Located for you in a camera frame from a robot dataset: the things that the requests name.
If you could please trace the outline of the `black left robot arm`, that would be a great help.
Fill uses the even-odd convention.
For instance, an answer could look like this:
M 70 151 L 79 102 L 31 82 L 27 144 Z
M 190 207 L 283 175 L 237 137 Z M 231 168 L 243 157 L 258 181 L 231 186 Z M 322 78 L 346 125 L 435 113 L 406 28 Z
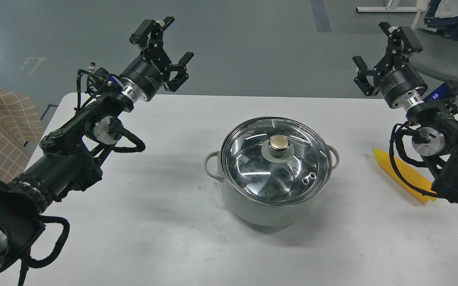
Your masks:
M 104 68 L 78 70 L 75 115 L 41 139 L 43 156 L 9 183 L 0 181 L 0 273 L 21 262 L 18 284 L 30 268 L 54 262 L 67 241 L 70 224 L 43 213 L 70 191 L 85 191 L 102 180 L 101 165 L 111 152 L 140 153 L 145 143 L 119 116 L 138 100 L 151 101 L 164 88 L 176 92 L 189 78 L 186 52 L 174 64 L 163 47 L 163 33 L 174 22 L 144 20 L 129 42 L 140 54 L 115 75 Z

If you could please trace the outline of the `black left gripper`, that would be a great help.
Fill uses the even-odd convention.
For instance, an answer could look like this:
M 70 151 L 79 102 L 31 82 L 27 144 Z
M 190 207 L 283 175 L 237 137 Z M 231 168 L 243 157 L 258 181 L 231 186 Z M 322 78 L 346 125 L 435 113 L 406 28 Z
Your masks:
M 166 17 L 162 21 L 144 20 L 129 41 L 140 49 L 137 56 L 120 74 L 122 93 L 132 102 L 151 101 L 164 88 L 176 92 L 188 79 L 186 65 L 193 58 L 193 52 L 186 52 L 177 64 L 172 64 L 163 48 L 163 32 L 175 21 Z

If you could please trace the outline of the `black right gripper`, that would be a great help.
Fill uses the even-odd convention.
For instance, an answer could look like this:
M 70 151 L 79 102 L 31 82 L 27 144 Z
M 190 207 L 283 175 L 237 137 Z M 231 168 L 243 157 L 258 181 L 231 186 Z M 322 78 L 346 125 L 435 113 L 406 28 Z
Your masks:
M 409 67 L 409 56 L 423 50 L 420 40 L 411 27 L 392 27 L 388 22 L 380 22 L 380 29 L 388 42 L 383 58 L 371 70 L 361 56 L 353 56 L 358 68 L 354 83 L 366 97 L 382 96 L 390 108 L 399 108 L 403 96 L 423 96 L 427 84 L 421 76 Z M 368 77 L 375 78 L 375 86 Z

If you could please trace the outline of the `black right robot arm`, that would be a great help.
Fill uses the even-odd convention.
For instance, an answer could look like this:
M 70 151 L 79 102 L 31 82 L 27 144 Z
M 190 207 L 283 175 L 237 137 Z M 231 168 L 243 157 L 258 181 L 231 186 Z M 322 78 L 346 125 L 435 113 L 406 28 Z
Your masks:
M 381 95 L 406 112 L 390 136 L 392 169 L 421 195 L 458 203 L 458 41 L 387 22 L 379 27 L 385 54 L 373 68 L 354 56 L 354 81 L 365 96 Z

